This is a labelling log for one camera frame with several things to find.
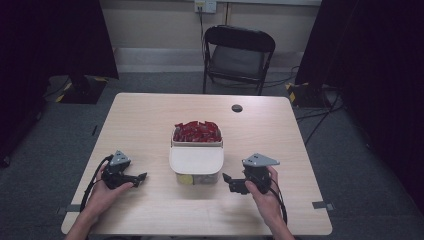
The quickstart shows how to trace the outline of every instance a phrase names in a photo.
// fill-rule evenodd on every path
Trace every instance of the red pieces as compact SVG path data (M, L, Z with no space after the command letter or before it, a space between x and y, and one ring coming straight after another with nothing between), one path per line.
M176 142L220 142L221 133L214 122L192 121L175 124L173 140Z

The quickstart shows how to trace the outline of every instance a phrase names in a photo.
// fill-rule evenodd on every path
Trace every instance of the wooden table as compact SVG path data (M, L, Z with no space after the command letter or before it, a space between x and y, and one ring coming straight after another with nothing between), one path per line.
M236 113L232 106L243 111ZM241 160L260 153L274 166L295 235L328 235L332 226L291 105L283 97L118 94L88 161L72 204L80 204L100 161L121 150L132 159L125 174L147 172L139 188L122 195L92 228L94 234L165 236L270 235L251 195L231 193L220 174L213 185L182 185L169 165L174 124L212 121L221 129L221 172L243 178ZM78 213L67 213L67 233Z

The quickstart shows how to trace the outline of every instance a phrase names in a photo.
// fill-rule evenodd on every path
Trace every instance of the black folding chair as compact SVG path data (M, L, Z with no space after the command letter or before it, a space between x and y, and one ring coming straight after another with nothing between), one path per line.
M270 35L258 30L218 25L206 30L204 44L203 93L206 93L209 76L212 82L216 77L255 84L258 95L262 94L275 50L275 41Z

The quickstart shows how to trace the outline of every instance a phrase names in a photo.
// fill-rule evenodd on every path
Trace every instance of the black backdrop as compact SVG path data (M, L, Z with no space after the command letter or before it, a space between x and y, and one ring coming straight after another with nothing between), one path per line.
M350 112L424 213L424 2L323 0L296 84L342 88Z
M48 79L118 78L98 0L1 1L0 160L35 121Z

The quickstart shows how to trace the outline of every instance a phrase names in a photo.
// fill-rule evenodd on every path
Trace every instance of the black controller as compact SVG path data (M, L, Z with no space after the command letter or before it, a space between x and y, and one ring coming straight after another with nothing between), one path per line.
M244 167L244 179L232 179L227 174L222 173L224 181L228 183L230 192L236 192L243 195L248 194L249 190L244 183L246 180L249 180L256 185L262 194L267 193L271 187L271 177L269 176L269 171L266 166L278 165L280 162L259 153L253 154L242 162Z
M109 189L115 189L124 183L132 182L138 187L146 179L147 173L138 176L124 175L124 170L130 165L131 160L121 151L116 151L112 160L108 162L102 173L102 180Z

